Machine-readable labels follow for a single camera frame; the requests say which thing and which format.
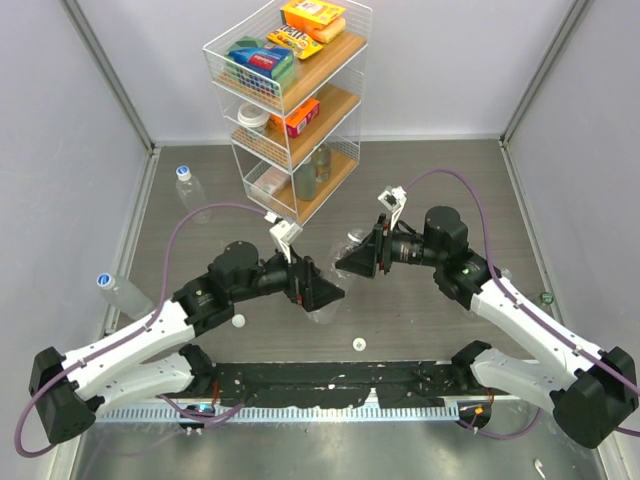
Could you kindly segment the blue and white bottle cap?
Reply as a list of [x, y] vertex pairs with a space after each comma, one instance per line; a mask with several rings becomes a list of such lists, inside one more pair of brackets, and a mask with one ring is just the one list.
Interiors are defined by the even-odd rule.
[[191, 170], [187, 165], [180, 165], [176, 168], [176, 176], [180, 181], [189, 181], [192, 177]]

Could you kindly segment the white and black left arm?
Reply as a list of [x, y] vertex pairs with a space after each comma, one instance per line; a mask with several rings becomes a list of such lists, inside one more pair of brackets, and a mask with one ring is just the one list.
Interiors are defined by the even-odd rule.
[[312, 258], [277, 252], [262, 260], [253, 244], [236, 241], [206, 273], [142, 319], [79, 349], [38, 352], [28, 391], [47, 440], [52, 445], [66, 442], [89, 429], [99, 415], [143, 398], [206, 396], [214, 369], [193, 339], [231, 320], [237, 303], [275, 293], [307, 312], [345, 296]]

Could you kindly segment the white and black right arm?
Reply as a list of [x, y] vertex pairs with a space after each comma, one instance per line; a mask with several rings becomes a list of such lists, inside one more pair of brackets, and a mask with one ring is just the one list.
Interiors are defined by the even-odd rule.
[[517, 396], [550, 413], [569, 438], [590, 449], [638, 409], [632, 356], [581, 338], [519, 292], [470, 248], [467, 225], [457, 210], [431, 208], [421, 233], [381, 216], [335, 266], [372, 278], [395, 263], [433, 268], [446, 297], [497, 326], [534, 358], [531, 363], [517, 360], [474, 341], [452, 359], [457, 365], [451, 380], [460, 393], [472, 395], [487, 387]]

